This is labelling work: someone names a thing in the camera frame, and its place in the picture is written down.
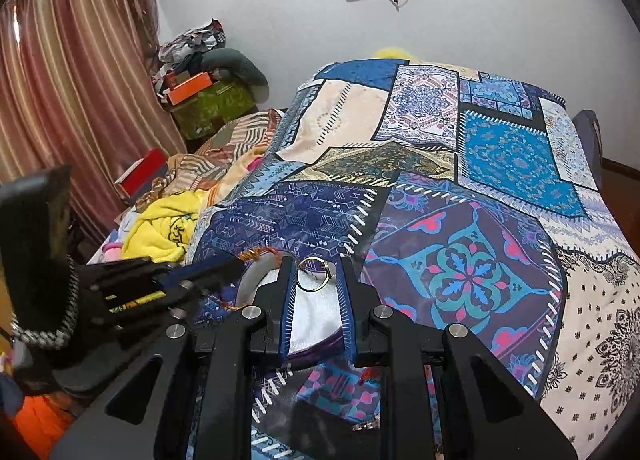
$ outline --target patchwork quilt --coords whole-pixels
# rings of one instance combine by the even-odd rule
[[[187,259],[260,245],[359,258],[387,304],[465,324],[580,459],[638,384],[638,257],[564,100],[531,84],[401,59],[324,67],[260,165],[200,216]],[[380,410],[361,377],[338,356],[259,380],[254,458],[377,458],[376,437],[351,430]]]

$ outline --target ring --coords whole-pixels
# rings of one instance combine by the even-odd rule
[[[305,273],[309,273],[309,271],[306,270],[306,268],[302,268],[303,263],[305,263],[306,261],[319,261],[320,262],[320,266],[322,267],[322,270],[324,270],[324,273],[326,274],[326,277],[324,278],[324,281],[322,281],[322,284],[320,286],[314,288],[314,289],[306,289],[306,288],[304,288],[300,284],[300,281],[298,281],[298,275],[296,275],[296,284],[298,285],[299,289],[304,290],[305,292],[309,292],[309,293],[317,292],[321,288],[324,288],[326,286],[326,284],[329,283],[329,281],[332,278],[331,271],[329,270],[329,265],[321,257],[316,257],[314,255],[310,255],[309,257],[306,257],[305,259],[300,261],[300,263],[298,263],[298,270],[301,270],[302,272],[305,272]]]

